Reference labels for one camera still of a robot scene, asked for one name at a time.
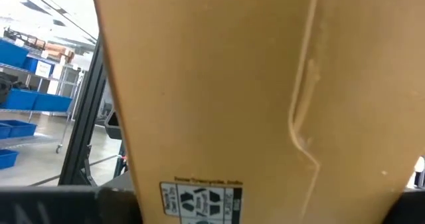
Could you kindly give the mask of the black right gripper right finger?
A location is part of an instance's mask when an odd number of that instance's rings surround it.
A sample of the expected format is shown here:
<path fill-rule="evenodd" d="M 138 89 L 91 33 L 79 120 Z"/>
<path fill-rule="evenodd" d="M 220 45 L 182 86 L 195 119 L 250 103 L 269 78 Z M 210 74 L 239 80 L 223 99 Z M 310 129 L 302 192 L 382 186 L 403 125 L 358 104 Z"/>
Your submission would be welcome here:
<path fill-rule="evenodd" d="M 425 224 L 425 189 L 406 189 L 382 224 Z"/>

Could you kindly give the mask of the black table frame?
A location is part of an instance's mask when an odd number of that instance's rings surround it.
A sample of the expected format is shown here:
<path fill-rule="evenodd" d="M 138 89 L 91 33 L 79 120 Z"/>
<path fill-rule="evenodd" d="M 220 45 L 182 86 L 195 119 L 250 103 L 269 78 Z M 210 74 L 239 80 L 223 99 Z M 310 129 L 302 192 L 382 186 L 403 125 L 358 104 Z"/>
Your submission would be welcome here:
<path fill-rule="evenodd" d="M 105 127 L 113 105 L 103 39 L 98 37 L 82 81 L 59 185 L 103 185 L 125 172 L 124 145 L 111 139 Z"/>

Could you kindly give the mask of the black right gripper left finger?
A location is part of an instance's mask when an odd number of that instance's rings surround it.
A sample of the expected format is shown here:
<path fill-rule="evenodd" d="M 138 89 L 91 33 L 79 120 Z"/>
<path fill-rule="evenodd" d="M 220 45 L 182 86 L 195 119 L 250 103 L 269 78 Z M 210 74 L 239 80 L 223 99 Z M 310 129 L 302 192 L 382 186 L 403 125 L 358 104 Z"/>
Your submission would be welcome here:
<path fill-rule="evenodd" d="M 143 224 L 134 192 L 65 185 L 0 187 L 0 224 Z"/>

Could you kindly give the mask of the blue storage bin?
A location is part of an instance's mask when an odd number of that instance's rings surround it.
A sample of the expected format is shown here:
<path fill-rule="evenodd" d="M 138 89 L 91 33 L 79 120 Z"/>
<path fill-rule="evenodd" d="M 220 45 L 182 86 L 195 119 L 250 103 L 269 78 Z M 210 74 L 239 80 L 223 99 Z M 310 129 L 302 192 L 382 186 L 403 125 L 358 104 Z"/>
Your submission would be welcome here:
<path fill-rule="evenodd" d="M 43 78 L 50 78 L 53 74 L 54 66 L 37 58 L 27 57 L 23 63 L 23 68 L 30 73 Z"/>
<path fill-rule="evenodd" d="M 72 99 L 65 96 L 53 94 L 38 94 L 33 110 L 47 112 L 67 112 Z"/>
<path fill-rule="evenodd" d="M 23 68 L 28 50 L 0 40 L 0 63 Z"/>
<path fill-rule="evenodd" d="M 20 120 L 0 120 L 0 140 L 33 136 L 36 124 Z"/>
<path fill-rule="evenodd" d="M 12 88 L 3 103 L 0 104 L 1 109 L 10 110 L 32 110 L 38 92 Z"/>
<path fill-rule="evenodd" d="M 18 155 L 19 152 L 15 150 L 0 150 L 0 169 L 13 167 Z"/>

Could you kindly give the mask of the orange cereal box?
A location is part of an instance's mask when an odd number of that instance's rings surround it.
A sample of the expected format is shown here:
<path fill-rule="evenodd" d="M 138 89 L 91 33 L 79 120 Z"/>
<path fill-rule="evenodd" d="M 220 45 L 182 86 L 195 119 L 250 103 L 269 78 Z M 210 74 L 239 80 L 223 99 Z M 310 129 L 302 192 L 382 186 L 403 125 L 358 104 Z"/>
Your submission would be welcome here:
<path fill-rule="evenodd" d="M 94 0 L 143 224 L 382 224 L 425 155 L 425 0 Z"/>

